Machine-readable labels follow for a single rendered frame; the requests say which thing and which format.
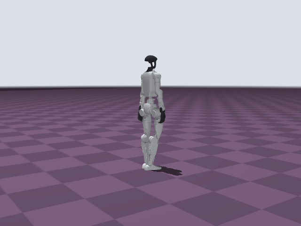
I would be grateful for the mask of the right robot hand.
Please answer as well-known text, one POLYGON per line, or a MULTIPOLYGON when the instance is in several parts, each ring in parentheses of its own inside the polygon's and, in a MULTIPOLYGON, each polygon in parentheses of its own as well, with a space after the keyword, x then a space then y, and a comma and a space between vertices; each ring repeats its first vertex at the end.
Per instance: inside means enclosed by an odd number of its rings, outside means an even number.
POLYGON ((165 121, 165 118, 166 118, 166 116, 165 116, 165 110, 164 111, 162 111, 162 108, 160 108, 160 112, 161 112, 161 116, 160 116, 160 122, 159 123, 163 123, 164 121, 165 121))

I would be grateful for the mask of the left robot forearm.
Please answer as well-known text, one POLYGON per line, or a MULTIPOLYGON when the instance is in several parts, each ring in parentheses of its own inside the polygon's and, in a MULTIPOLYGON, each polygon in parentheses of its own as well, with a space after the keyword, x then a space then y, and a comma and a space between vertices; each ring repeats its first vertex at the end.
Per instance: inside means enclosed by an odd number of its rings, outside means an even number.
POLYGON ((144 108, 143 106, 145 104, 145 98, 146 97, 140 93, 140 105, 141 105, 141 109, 144 108))

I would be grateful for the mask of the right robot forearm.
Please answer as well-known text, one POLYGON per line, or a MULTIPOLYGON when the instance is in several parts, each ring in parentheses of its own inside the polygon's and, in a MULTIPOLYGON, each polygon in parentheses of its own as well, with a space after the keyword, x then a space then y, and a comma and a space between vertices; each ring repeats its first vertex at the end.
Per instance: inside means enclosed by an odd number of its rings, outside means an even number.
POLYGON ((162 108, 162 111, 164 111, 165 107, 164 107, 164 102, 163 102, 163 91, 162 90, 158 91, 157 100, 158 100, 159 108, 162 108))

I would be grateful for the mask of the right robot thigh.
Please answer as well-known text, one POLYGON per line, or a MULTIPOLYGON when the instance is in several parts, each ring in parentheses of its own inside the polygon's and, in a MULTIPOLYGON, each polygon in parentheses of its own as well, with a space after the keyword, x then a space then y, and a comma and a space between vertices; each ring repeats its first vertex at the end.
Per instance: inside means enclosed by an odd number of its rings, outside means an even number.
POLYGON ((161 119, 160 118, 161 112, 158 108, 155 108, 155 107, 152 108, 151 115, 152 115, 152 117, 155 118, 155 120, 154 120, 154 132, 155 132, 155 134, 149 137, 149 142, 151 142, 152 137, 156 137, 159 140, 159 138, 161 136, 161 133, 162 133, 162 129, 163 129, 163 123, 164 123, 164 122, 159 123, 160 119, 161 119))

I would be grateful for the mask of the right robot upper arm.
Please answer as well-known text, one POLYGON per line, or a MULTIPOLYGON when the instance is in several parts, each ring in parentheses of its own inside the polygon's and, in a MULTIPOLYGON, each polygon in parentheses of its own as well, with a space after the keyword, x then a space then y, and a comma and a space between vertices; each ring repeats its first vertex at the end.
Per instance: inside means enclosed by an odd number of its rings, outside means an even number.
POLYGON ((158 96, 158 91, 160 90, 161 74, 160 73, 152 73, 152 74, 155 82, 155 94, 158 96))

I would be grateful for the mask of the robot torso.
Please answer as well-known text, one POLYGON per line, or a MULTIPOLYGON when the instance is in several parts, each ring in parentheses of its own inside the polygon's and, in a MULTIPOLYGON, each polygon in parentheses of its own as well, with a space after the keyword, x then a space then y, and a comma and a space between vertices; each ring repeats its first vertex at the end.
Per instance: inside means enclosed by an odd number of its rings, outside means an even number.
POLYGON ((145 97, 149 97, 147 103, 143 106, 143 111, 145 114, 151 114, 152 108, 157 108, 157 105, 154 104, 155 99, 152 98, 157 96, 155 94, 155 82, 152 73, 156 72, 152 70, 150 72, 143 73, 143 93, 145 97))

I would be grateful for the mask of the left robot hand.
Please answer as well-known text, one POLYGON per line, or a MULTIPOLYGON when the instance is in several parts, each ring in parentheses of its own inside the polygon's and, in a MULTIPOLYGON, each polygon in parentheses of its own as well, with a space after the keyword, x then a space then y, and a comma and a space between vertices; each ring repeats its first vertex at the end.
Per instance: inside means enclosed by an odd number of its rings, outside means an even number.
MULTIPOLYGON (((139 110, 141 109, 141 105, 139 106, 139 110)), ((138 112, 138 120, 142 121, 143 120, 143 117, 139 114, 138 112)))

